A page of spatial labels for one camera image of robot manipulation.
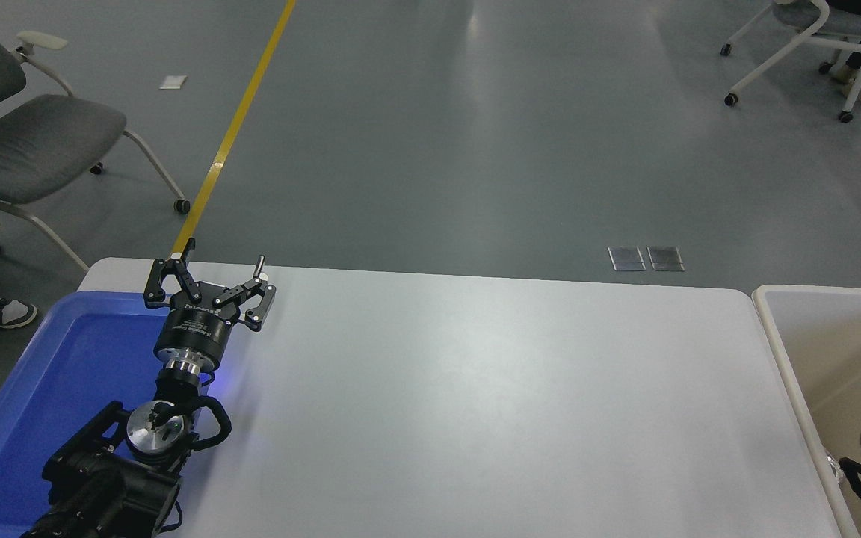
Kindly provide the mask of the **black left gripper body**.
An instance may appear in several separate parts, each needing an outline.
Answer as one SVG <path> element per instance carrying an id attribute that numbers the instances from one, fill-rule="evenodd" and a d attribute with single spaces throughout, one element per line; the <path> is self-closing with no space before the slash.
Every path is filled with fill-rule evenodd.
<path id="1" fill-rule="evenodd" d="M 208 364 L 219 364 L 228 345 L 232 325 L 241 314 L 239 304 L 213 300 L 229 288 L 203 282 L 198 303 L 187 291 L 178 291 L 170 298 L 170 313 L 154 345 L 154 354 L 162 362 L 170 361 L 179 352 L 190 351 Z"/>

